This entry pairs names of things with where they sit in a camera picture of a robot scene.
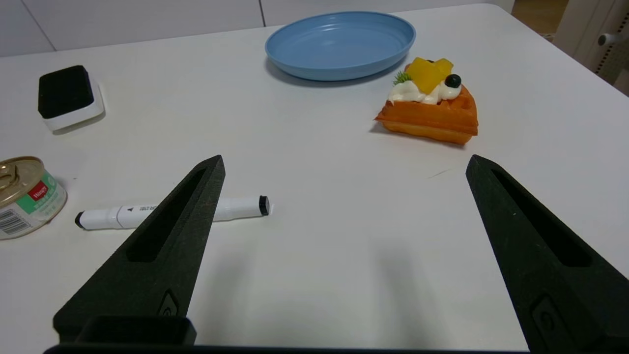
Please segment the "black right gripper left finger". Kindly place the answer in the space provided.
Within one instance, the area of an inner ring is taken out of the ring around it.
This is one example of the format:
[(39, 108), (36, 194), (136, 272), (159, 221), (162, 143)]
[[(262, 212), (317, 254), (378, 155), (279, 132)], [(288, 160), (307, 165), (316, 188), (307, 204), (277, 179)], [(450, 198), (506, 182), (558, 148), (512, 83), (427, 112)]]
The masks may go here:
[(62, 344), (191, 345), (187, 318), (225, 179), (200, 162), (54, 315)]

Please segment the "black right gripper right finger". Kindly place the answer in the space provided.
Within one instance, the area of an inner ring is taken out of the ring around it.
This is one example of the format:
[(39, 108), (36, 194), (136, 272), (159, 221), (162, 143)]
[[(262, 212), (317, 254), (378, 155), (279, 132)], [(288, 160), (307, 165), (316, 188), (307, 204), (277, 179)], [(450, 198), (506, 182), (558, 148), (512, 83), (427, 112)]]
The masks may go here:
[(466, 178), (529, 350), (626, 354), (627, 278), (499, 164)]

